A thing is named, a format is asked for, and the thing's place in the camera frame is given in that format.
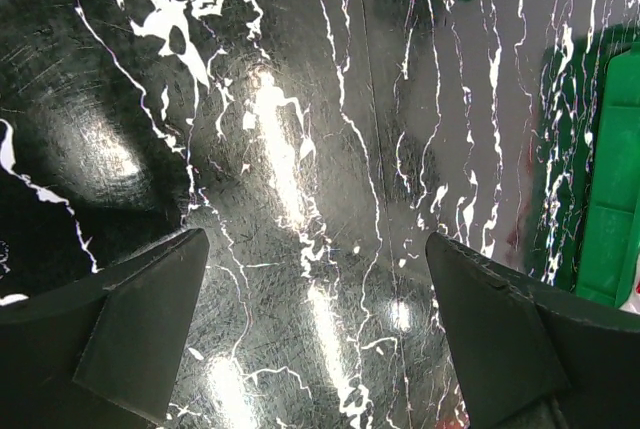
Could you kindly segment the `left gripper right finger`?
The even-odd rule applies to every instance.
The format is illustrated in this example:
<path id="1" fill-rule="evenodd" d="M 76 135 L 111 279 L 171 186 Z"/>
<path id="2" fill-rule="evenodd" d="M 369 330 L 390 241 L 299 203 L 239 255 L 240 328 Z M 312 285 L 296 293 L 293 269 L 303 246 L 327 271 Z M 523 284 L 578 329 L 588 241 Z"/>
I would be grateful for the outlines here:
<path id="1" fill-rule="evenodd" d="M 425 253 L 470 427 L 638 427 L 638 316 L 437 232 Z"/>

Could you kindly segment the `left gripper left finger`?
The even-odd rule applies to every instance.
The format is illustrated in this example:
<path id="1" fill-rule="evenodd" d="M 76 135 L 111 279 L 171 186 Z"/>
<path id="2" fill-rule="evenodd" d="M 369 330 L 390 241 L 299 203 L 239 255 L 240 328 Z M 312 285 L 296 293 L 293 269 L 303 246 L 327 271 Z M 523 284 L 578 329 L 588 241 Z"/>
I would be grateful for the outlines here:
<path id="1" fill-rule="evenodd" d="M 187 230 L 1 309 L 4 428 L 164 423 L 209 253 Z"/>

